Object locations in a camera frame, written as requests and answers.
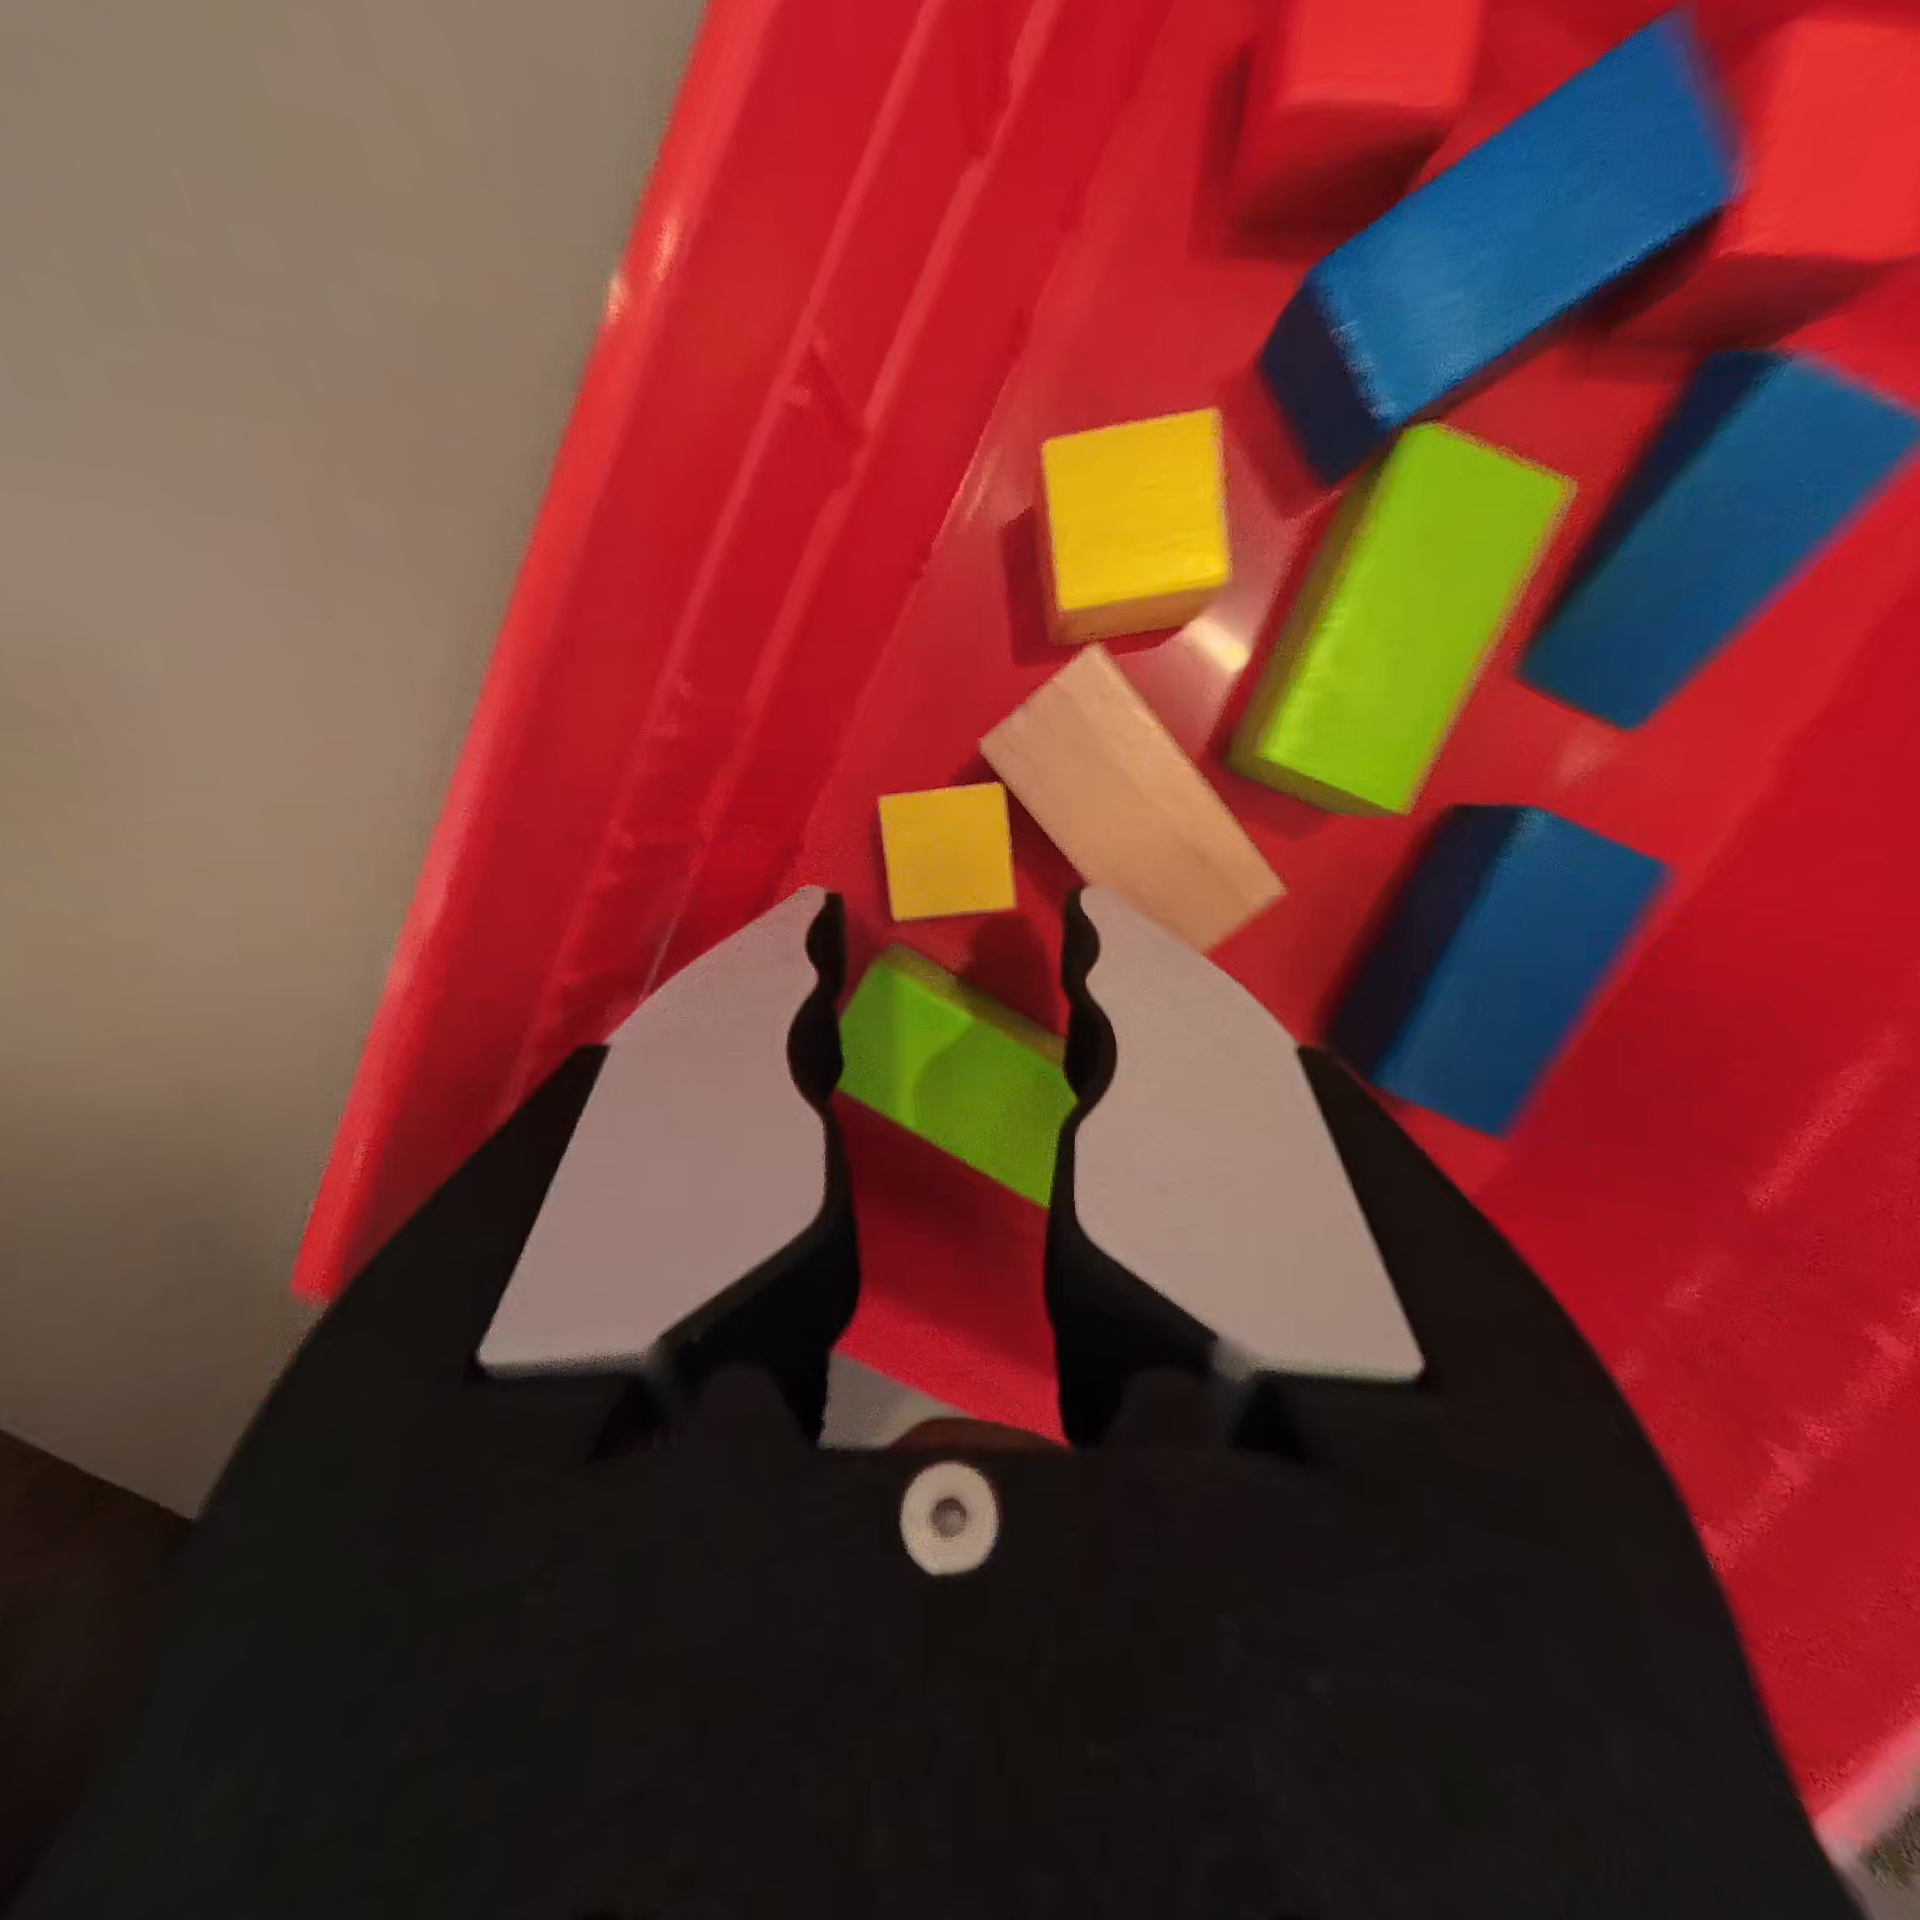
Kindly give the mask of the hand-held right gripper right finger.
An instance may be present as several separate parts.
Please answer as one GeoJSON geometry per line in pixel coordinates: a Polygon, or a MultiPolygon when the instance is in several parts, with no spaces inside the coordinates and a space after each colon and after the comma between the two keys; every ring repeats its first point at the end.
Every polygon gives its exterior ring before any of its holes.
{"type": "Polygon", "coordinates": [[[1063,915],[1072,1095],[1047,1205],[1047,1312],[1129,1285],[1140,1330],[1227,1381],[1402,1387],[1426,1359],[1301,1046],[1229,972],[1116,890],[1063,915]]]}

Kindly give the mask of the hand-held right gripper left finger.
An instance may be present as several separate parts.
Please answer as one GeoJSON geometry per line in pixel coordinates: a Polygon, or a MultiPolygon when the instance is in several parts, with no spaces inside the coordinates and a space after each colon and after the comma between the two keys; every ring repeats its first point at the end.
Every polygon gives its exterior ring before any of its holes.
{"type": "Polygon", "coordinates": [[[799,889],[622,1023],[481,1337],[491,1379],[754,1366],[821,1399],[857,1302],[831,1115],[844,901],[799,889]]]}

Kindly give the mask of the red plastic bin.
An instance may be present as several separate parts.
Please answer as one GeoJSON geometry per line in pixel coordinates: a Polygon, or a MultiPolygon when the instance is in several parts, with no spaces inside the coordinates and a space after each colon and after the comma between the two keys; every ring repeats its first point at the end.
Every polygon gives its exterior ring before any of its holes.
{"type": "MultiPolygon", "coordinates": [[[[1320,245],[1218,185],[1260,4],[711,4],[293,1270],[339,1293],[578,1045],[793,886],[882,930],[876,800],[1052,673],[1044,439],[1215,406],[1233,583],[1117,656],[1187,756],[1321,533],[1254,357],[1320,245]]],[[[1502,1139],[1411,1141],[1691,1503],[1823,1840],[1916,1798],[1916,462],[1639,733],[1491,670],[1409,823],[1210,770],[1284,878],[1218,959],[1318,1041],[1427,818],[1668,893],[1502,1139]]]]}

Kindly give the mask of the pile of coloured wooden blocks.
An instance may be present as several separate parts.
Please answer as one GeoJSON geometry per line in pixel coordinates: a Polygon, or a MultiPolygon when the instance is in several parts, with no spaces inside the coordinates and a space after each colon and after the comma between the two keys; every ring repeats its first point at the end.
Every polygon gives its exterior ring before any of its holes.
{"type": "Polygon", "coordinates": [[[1493,4],[1442,186],[1272,227],[1278,12],[1169,7],[807,869],[880,910],[880,797],[997,759],[1027,895],[1117,889],[1050,715],[1125,678],[1284,878],[1229,962],[1499,1208],[1911,1234],[1916,262],[1779,336],[1633,305],[1773,167],[1823,243],[1897,137],[1739,106],[1732,200],[1601,280],[1599,164],[1702,143],[1694,18],[1493,4]]]}

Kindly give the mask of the grey desk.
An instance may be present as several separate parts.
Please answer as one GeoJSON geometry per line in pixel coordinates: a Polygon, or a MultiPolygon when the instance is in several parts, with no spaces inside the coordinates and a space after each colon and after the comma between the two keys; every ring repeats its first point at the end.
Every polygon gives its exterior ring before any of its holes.
{"type": "Polygon", "coordinates": [[[3,1430],[182,1517],[704,4],[3,4],[3,1430]]]}

